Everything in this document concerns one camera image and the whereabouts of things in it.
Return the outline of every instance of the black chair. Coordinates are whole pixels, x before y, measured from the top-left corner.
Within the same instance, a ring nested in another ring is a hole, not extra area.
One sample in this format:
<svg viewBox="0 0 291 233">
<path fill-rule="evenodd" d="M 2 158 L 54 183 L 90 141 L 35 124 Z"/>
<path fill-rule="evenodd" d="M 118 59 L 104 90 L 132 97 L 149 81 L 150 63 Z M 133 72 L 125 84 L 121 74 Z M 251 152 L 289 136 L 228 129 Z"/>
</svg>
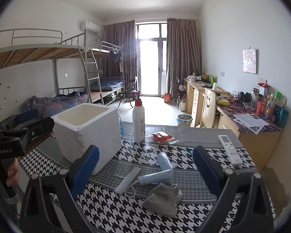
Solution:
<svg viewBox="0 0 291 233">
<path fill-rule="evenodd" d="M 121 104 L 121 102 L 122 102 L 124 96 L 127 97 L 125 103 L 127 102 L 127 100 L 129 100 L 129 103 L 130 103 L 131 107 L 133 107 L 133 106 L 132 106 L 132 103 L 131 103 L 131 101 L 130 101 L 129 95 L 130 95 L 130 94 L 133 94 L 133 93 L 135 93 L 135 92 L 137 92 L 137 90 L 134 88 L 135 85 L 136 85 L 136 83 L 137 83 L 137 77 L 132 78 L 132 79 L 128 82 L 128 84 L 127 84 L 125 90 L 119 92 L 119 95 L 121 96 L 121 100 L 120 100 L 120 103 L 119 103 L 118 107 L 120 106 L 120 104 Z"/>
</svg>

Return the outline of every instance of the brown curtain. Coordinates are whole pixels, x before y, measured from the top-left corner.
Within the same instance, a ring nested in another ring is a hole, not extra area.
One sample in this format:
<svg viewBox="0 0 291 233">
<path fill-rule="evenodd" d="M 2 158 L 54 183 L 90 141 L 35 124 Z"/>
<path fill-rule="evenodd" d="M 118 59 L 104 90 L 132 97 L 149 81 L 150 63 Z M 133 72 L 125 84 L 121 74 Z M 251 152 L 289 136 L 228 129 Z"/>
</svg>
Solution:
<svg viewBox="0 0 291 233">
<path fill-rule="evenodd" d="M 167 92 L 177 77 L 182 81 L 201 73 L 200 42 L 195 20 L 167 19 Z"/>
<path fill-rule="evenodd" d="M 137 44 L 135 21 L 105 25 L 103 40 L 111 44 L 123 46 L 122 61 L 123 74 L 120 72 L 120 62 L 114 62 L 109 57 L 100 61 L 103 77 L 120 77 L 123 75 L 125 83 L 137 76 Z"/>
</svg>

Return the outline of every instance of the table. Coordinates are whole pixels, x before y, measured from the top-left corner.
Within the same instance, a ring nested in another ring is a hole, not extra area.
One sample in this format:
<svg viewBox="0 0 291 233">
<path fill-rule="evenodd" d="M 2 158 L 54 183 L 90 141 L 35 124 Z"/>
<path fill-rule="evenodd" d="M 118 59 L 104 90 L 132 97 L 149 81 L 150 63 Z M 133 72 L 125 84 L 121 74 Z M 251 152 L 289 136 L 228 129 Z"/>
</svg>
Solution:
<svg viewBox="0 0 291 233">
<path fill-rule="evenodd" d="M 202 117 L 202 110 L 204 104 L 204 97 L 202 94 L 205 92 L 205 88 L 202 87 L 200 83 L 197 82 L 189 82 L 188 79 L 184 79 L 186 83 L 186 112 L 191 114 L 193 117 L 191 127 L 196 127 L 200 124 L 200 120 Z M 217 89 L 211 91 L 215 93 L 219 93 L 220 95 L 229 95 L 230 92 Z"/>
<path fill-rule="evenodd" d="M 254 134 L 247 127 L 233 121 L 235 119 L 233 115 L 254 113 L 250 109 L 245 109 L 242 103 L 229 102 L 229 106 L 217 106 L 221 113 L 218 129 L 231 129 L 249 152 L 258 170 L 262 171 L 276 148 L 282 129 L 267 120 L 269 125 L 264 126 L 257 135 Z"/>
<path fill-rule="evenodd" d="M 249 154 L 231 130 L 146 125 L 144 142 L 135 143 L 132 140 L 132 123 L 124 122 L 123 126 L 125 135 L 122 137 L 122 149 L 97 175 L 90 178 L 83 194 L 77 197 L 82 211 L 98 232 L 194 232 L 211 210 L 216 197 L 210 194 L 191 154 L 195 146 L 201 145 L 222 167 L 231 167 L 218 135 L 229 136 L 244 162 L 241 167 L 235 168 L 235 172 L 257 171 Z M 174 139 L 166 144 L 158 144 L 149 134 L 160 130 L 172 135 Z M 160 171 L 156 162 L 140 162 L 139 158 L 146 152 L 166 152 L 174 167 L 171 182 L 177 183 L 183 192 L 176 218 L 162 217 L 142 208 L 144 199 L 155 185 L 134 185 L 137 192 L 134 198 L 113 192 L 135 166 L 141 168 L 139 175 Z M 29 176 L 34 172 L 43 176 L 52 175 L 62 167 L 69 167 L 71 163 L 61 154 L 56 140 L 49 138 L 22 158 L 20 165 L 20 187 L 25 191 Z M 223 230 L 230 228 L 239 202 L 237 196 L 223 224 Z M 71 232 L 56 196 L 54 204 L 64 230 Z"/>
</svg>

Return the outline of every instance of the wall-mounted air conditioner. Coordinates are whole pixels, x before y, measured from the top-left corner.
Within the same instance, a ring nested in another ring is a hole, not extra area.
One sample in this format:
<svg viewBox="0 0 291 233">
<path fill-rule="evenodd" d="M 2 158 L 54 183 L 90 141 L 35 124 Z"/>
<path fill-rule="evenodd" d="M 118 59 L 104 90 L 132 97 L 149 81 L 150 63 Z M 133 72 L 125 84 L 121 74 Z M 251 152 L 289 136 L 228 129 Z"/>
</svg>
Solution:
<svg viewBox="0 0 291 233">
<path fill-rule="evenodd" d="M 84 31 L 85 29 L 92 32 L 100 33 L 100 26 L 89 21 L 81 22 L 81 31 Z"/>
</svg>

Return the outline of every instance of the gray sock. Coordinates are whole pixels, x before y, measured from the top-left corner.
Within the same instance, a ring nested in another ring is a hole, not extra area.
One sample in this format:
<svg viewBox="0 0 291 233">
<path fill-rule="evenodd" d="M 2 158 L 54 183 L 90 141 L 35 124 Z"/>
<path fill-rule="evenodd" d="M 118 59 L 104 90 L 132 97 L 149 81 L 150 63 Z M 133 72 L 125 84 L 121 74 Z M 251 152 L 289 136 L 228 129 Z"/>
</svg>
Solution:
<svg viewBox="0 0 291 233">
<path fill-rule="evenodd" d="M 153 188 L 143 203 L 143 207 L 166 217 L 176 217 L 177 204 L 182 199 L 182 192 L 177 184 L 172 186 L 159 184 Z"/>
</svg>

